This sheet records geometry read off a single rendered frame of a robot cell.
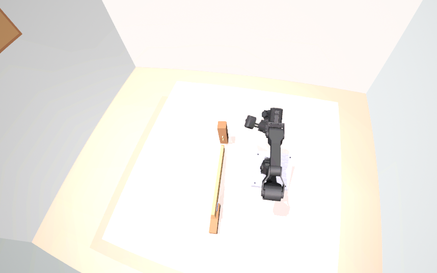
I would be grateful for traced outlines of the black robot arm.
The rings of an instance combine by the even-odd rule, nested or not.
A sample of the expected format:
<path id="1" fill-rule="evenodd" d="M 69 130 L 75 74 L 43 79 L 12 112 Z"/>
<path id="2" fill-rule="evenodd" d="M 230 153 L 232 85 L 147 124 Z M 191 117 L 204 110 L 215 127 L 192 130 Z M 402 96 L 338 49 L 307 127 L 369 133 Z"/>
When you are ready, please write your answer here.
<path id="1" fill-rule="evenodd" d="M 285 138 L 283 108 L 271 107 L 262 112 L 262 117 L 263 122 L 267 122 L 265 135 L 270 146 L 270 158 L 265 157 L 260 166 L 261 174 L 266 175 L 262 180 L 261 196 L 263 200 L 281 201 L 285 193 L 281 166 L 281 145 Z M 276 176 L 281 178 L 283 185 L 277 183 Z"/>

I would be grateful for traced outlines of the long wooden rail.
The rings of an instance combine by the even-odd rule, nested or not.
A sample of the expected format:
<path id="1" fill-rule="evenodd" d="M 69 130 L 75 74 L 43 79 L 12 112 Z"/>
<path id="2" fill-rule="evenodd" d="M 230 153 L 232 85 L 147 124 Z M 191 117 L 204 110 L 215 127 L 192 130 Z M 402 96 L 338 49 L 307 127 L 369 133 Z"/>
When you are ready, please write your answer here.
<path id="1" fill-rule="evenodd" d="M 217 175 L 216 175 L 216 182 L 215 182 L 215 189 L 214 189 L 214 196 L 213 196 L 213 202 L 212 202 L 212 209 L 211 209 L 211 217 L 213 219 L 216 218 L 216 208 L 217 208 L 217 203 L 218 203 L 218 199 L 219 199 L 224 154 L 225 154 L 225 147 L 224 147 L 224 145 L 221 145 L 220 157 L 219 157 L 218 169 L 217 169 Z"/>

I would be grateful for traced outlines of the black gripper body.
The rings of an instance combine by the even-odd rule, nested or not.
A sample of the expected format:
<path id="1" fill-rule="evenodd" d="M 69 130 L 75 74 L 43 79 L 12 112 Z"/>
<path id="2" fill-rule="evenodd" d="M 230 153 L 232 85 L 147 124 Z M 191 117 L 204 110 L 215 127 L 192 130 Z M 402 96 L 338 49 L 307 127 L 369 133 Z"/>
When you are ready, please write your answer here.
<path id="1" fill-rule="evenodd" d="M 261 119 L 259 123 L 256 123 L 256 120 L 256 117 L 248 115 L 244 126 L 249 129 L 253 129 L 254 127 L 256 127 L 258 128 L 258 131 L 265 133 L 267 122 L 263 122 L 263 120 Z"/>

